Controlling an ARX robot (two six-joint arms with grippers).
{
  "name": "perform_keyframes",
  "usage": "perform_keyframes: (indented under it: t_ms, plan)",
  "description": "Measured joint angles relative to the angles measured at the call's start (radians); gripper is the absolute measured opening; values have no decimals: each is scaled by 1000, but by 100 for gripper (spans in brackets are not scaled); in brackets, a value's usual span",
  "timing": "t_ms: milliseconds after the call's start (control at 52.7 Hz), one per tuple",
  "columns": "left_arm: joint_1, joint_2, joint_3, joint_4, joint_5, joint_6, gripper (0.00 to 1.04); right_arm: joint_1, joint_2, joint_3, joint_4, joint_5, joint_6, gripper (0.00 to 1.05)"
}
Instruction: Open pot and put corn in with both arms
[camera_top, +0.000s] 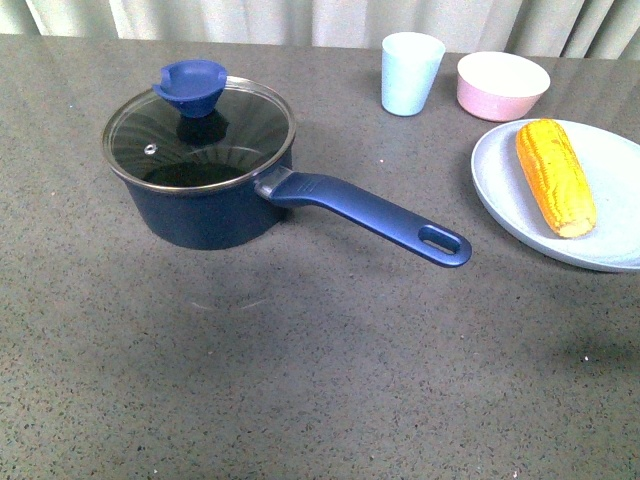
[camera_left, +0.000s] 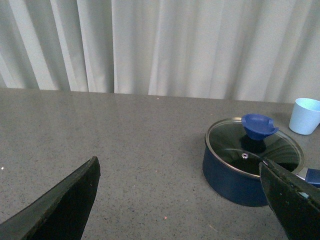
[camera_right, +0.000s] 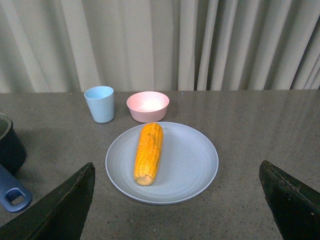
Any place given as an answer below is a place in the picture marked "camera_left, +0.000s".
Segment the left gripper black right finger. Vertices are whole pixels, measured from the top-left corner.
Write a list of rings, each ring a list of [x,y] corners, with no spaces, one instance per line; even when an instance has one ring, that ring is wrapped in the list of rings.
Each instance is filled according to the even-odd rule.
[[[294,174],[272,160],[259,163],[267,202],[289,240],[320,238],[320,171]]]

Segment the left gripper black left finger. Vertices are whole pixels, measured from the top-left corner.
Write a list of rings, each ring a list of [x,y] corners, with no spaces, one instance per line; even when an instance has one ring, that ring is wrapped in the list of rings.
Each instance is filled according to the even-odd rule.
[[[80,240],[93,207],[101,168],[96,156],[32,204],[1,223],[2,240]]]

